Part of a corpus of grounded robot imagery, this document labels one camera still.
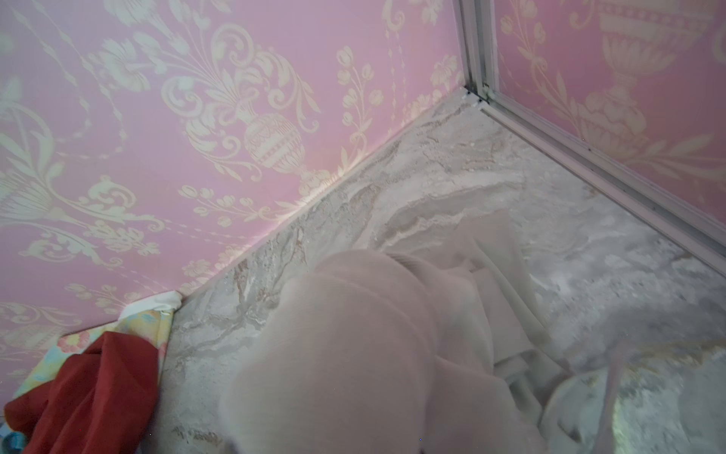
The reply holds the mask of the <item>beige grey cloth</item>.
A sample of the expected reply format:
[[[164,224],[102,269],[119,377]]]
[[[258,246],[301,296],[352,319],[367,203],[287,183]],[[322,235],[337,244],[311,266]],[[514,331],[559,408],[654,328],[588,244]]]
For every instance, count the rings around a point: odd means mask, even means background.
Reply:
[[[725,343],[574,373],[510,217],[426,257],[338,253],[285,284],[219,402],[224,453],[722,453]]]

